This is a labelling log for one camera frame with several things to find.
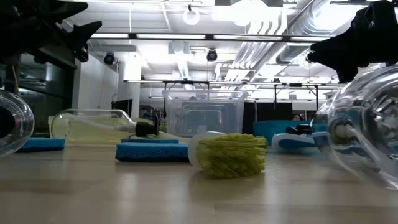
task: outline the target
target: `scrub brush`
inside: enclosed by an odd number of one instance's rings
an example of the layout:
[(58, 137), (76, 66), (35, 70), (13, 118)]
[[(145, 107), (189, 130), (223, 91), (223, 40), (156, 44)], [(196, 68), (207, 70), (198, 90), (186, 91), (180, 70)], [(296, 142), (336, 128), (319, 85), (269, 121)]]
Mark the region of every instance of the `scrub brush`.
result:
[(192, 165), (217, 179), (247, 177), (265, 169), (267, 141), (252, 134), (200, 133), (191, 139), (171, 134), (152, 138), (174, 138), (189, 141), (188, 158)]

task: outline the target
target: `plastic bottle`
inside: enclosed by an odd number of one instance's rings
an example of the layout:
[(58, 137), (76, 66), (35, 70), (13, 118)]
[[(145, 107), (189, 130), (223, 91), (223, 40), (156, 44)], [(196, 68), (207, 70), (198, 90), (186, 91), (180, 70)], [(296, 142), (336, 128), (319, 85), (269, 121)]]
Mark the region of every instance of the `plastic bottle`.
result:
[(157, 125), (133, 122), (122, 110), (67, 109), (51, 124), (52, 137), (72, 144), (118, 144), (131, 136), (158, 133)]
[(0, 157), (6, 157), (27, 142), (33, 133), (35, 119), (25, 101), (0, 90), (0, 125)]
[(398, 190), (398, 66), (347, 84), (312, 121), (315, 144), (355, 175)]

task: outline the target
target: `wooden table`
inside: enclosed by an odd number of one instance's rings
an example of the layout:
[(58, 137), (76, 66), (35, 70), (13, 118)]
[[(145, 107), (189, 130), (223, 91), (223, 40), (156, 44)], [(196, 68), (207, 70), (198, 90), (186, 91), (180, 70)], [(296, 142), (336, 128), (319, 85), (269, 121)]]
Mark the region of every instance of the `wooden table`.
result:
[(321, 157), (269, 154), (266, 173), (209, 180), (184, 163), (121, 163), (113, 148), (0, 160), (0, 223), (398, 223), (398, 192)]

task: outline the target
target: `white pillar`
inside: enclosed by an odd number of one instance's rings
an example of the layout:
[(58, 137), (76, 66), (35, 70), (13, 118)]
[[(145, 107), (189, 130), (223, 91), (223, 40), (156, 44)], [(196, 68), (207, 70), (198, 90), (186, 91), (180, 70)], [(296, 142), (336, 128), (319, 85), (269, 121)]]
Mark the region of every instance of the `white pillar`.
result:
[(140, 83), (126, 83), (124, 80), (141, 79), (141, 57), (135, 52), (131, 52), (126, 61), (119, 63), (119, 100), (132, 99), (131, 118), (139, 117), (139, 95)]

